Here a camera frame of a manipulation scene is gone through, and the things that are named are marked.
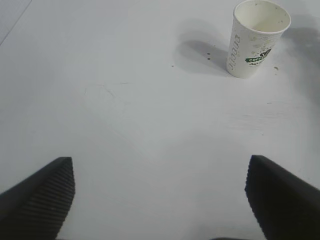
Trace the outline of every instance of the white paper cup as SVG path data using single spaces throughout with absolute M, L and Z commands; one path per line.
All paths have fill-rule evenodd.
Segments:
M 279 5 L 266 0 L 246 0 L 233 11 L 233 26 L 226 69 L 237 78 L 249 78 L 291 24 Z

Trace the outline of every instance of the white surface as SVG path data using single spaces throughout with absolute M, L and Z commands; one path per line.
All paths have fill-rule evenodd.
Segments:
M 320 5 L 279 1 L 292 26 L 243 80 L 237 3 L 32 1 L 0 47 L 0 191 L 72 156 L 63 239 L 264 239 L 252 154 L 320 188 Z
M 251 77 L 290 24 L 288 12 L 273 2 L 238 4 L 233 11 L 227 71 L 237 78 Z

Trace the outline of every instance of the cup logo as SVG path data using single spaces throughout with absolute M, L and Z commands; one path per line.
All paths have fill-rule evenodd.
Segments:
M 247 63 L 253 63 L 253 62 L 261 61 L 261 60 L 265 59 L 265 58 L 268 56 L 268 54 L 270 53 L 270 51 L 271 51 L 271 48 L 268 49 L 267 51 L 261 53 L 260 56 L 258 56 L 258 57 L 252 57 L 252 58 L 246 58 L 245 61 L 246 61 Z

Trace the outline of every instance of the scratch mark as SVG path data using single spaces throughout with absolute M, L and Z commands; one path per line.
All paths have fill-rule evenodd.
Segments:
M 104 84 L 103 84 L 102 86 L 103 86 L 103 89 L 104 89 L 107 93 L 109 93 L 109 94 L 112 96 L 113 99 L 115 99 L 115 98 L 117 97 L 116 94 L 114 93 L 114 91 L 112 91 L 111 89 L 106 88 L 106 86 L 105 86 Z

